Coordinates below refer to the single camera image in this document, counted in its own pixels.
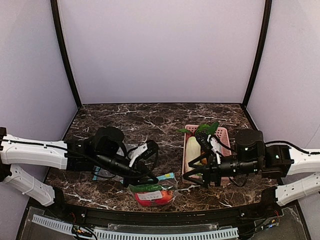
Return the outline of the small green cucumber toy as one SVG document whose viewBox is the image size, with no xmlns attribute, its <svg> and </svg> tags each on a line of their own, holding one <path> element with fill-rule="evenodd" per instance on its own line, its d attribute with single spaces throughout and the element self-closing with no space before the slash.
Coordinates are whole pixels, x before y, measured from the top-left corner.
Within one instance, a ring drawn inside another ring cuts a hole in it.
<svg viewBox="0 0 320 240">
<path fill-rule="evenodd" d="M 133 193 L 162 191 L 163 187 L 159 184 L 132 185 L 130 191 Z"/>
</svg>

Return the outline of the clear zip bag blue zipper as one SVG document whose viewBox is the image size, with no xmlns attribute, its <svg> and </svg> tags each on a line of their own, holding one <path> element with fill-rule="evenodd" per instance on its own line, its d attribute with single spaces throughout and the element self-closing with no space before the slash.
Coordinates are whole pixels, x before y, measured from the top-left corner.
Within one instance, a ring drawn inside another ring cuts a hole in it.
<svg viewBox="0 0 320 240">
<path fill-rule="evenodd" d="M 163 187 L 163 190 L 157 190 L 157 191 L 167 191 L 167 190 L 170 190 L 170 191 L 173 191 L 174 194 L 173 194 L 173 199 L 167 203 L 167 204 L 160 204 L 160 199 L 156 200 L 156 205 L 153 205 L 153 206 L 144 206 L 144 207 L 156 207 L 156 206 L 165 206 L 165 205 L 169 205 L 171 203 L 173 203 L 178 197 L 180 197 L 180 193 L 178 191 L 178 182 L 176 180 L 176 176 L 173 172 L 171 173 L 166 173 L 164 175 L 161 175 L 161 176 L 158 176 L 157 177 L 159 179 L 159 182 L 157 183 L 157 185 L 161 185 Z M 130 193 L 133 195 L 133 197 L 135 198 L 135 193 L 149 193 L 149 192 L 132 192 L 130 190 L 130 186 L 127 188 Z"/>
</svg>

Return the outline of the pink red fruit toy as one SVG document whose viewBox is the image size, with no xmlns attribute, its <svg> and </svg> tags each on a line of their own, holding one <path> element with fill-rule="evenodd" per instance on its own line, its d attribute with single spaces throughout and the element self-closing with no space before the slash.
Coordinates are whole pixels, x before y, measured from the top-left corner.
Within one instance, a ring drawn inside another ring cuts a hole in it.
<svg viewBox="0 0 320 240">
<path fill-rule="evenodd" d="M 134 197 L 136 201 L 143 207 L 151 207 L 156 205 L 156 200 L 162 198 L 160 191 L 135 193 Z"/>
</svg>

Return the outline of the red apple toy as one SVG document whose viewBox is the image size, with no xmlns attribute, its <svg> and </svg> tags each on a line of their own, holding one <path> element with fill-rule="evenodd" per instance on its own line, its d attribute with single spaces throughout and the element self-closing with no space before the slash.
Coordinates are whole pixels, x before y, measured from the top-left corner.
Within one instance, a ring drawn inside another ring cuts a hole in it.
<svg viewBox="0 0 320 240">
<path fill-rule="evenodd" d="M 161 191 L 162 198 L 159 200 L 160 204 L 164 205 L 169 203 L 173 197 L 174 192 L 172 190 L 163 190 Z"/>
</svg>

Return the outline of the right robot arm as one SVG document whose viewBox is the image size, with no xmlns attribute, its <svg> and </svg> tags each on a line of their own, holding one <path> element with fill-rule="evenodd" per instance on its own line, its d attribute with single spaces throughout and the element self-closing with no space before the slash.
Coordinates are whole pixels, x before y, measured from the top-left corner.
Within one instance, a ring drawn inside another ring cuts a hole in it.
<svg viewBox="0 0 320 240">
<path fill-rule="evenodd" d="M 183 174 L 183 179 L 198 186 L 208 188 L 211 183 L 220 186 L 221 180 L 230 180 L 238 175 L 261 174 L 262 178 L 280 179 L 301 173 L 310 173 L 301 180 L 270 187 L 262 191 L 260 204 L 286 204 L 319 192 L 320 151 L 302 149 L 288 141 L 265 142 L 260 130 L 242 129 L 235 136 L 235 148 L 223 144 L 216 135 L 199 132 L 195 141 L 200 146 L 199 153 L 188 162 L 191 168 Z M 223 156 L 218 146 L 232 151 Z"/>
</svg>

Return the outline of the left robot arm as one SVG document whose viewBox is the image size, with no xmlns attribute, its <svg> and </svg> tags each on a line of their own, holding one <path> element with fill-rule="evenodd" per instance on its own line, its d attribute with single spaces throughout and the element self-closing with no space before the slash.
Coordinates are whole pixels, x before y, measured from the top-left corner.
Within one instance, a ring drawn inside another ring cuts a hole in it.
<svg viewBox="0 0 320 240">
<path fill-rule="evenodd" d="M 95 167 L 123 178 L 123 185 L 144 185 L 147 178 L 158 183 L 153 169 L 159 146 L 153 140 L 128 150 L 124 133 L 112 126 L 101 127 L 82 140 L 39 141 L 15 137 L 0 129 L 0 181 L 21 191 L 45 207 L 64 208 L 63 191 L 46 185 L 19 165 L 51 167 L 72 172 L 93 172 Z"/>
</svg>

